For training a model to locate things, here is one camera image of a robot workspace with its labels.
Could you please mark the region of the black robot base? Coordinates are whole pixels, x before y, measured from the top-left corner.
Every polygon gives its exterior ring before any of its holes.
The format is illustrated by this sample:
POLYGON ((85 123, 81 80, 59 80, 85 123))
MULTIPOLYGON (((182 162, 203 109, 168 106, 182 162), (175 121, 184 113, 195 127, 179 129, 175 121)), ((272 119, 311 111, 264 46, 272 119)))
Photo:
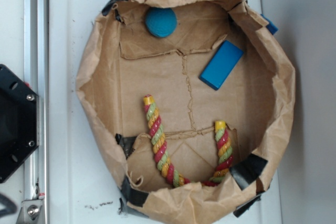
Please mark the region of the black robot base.
POLYGON ((38 95, 1 64, 1 183, 38 147, 38 95))

